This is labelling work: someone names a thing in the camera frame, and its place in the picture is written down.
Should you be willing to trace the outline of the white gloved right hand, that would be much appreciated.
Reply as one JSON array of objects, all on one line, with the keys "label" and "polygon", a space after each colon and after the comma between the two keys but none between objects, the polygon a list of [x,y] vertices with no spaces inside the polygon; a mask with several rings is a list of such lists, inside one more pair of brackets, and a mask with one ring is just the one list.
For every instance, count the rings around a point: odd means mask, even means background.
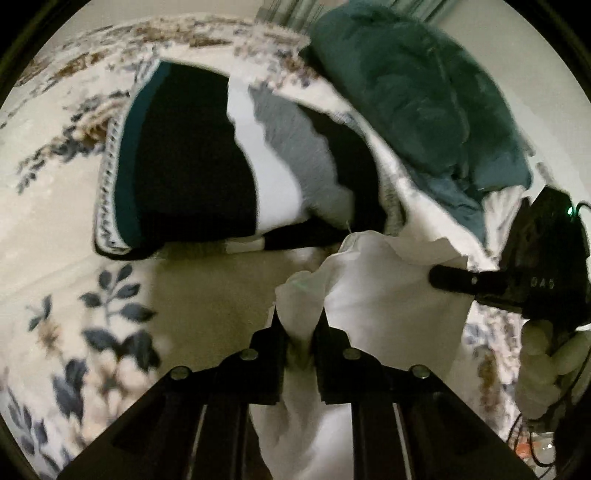
[{"label": "white gloved right hand", "polygon": [[521,330],[515,402],[523,418],[554,430],[590,385],[590,332],[576,330],[558,346],[548,321],[527,321]]}]

